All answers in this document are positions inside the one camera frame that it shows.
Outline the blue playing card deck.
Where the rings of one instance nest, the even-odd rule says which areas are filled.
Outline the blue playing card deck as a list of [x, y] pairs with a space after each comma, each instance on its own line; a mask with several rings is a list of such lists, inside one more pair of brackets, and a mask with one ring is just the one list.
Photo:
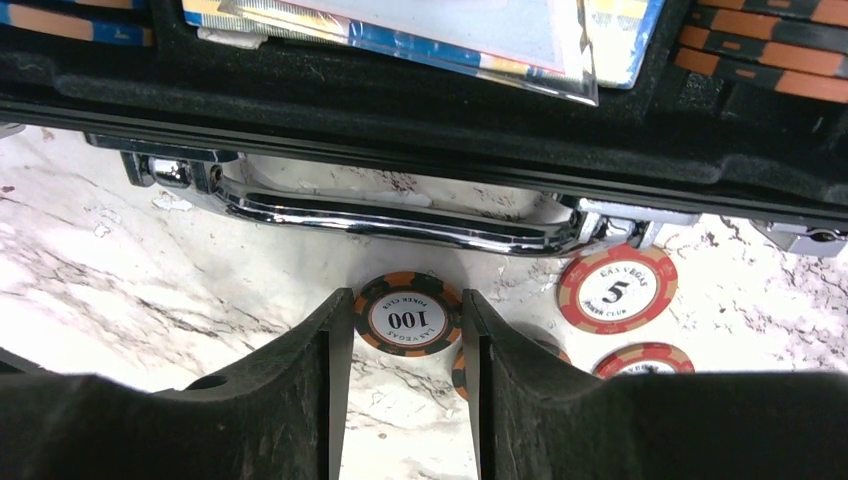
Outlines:
[[[256, 49], [269, 37], [312, 43], [338, 44], [405, 58], [469, 75], [495, 72], [529, 79], [549, 78], [562, 83], [566, 77], [526, 63], [507, 60], [478, 50], [456, 47], [352, 20], [333, 20], [347, 32], [332, 33], [323, 13], [279, 1], [236, 1], [241, 9], [271, 13], [282, 21], [276, 25], [257, 22], [220, 9], [214, 0], [184, 0], [188, 25], [199, 29], [198, 37]], [[602, 87], [631, 89], [639, 75], [648, 44], [660, 18], [662, 1], [587, 1], [596, 78]]]

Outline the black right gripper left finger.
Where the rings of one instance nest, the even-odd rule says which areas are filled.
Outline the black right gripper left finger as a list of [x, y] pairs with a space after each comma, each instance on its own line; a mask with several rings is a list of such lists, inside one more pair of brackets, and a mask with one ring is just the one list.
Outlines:
[[5, 479], [335, 479], [353, 295], [181, 390], [145, 393], [1, 354]]

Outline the clear triangular all-in button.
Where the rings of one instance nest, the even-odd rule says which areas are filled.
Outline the clear triangular all-in button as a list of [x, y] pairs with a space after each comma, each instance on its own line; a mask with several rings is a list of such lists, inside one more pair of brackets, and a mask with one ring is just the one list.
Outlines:
[[219, 9], [340, 45], [599, 103], [580, 1], [224, 1]]

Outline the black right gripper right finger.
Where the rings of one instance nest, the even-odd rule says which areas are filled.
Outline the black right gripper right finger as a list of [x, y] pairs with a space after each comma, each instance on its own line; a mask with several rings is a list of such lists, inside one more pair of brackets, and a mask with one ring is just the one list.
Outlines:
[[462, 300], [468, 404], [482, 479], [843, 479], [839, 373], [599, 379]]

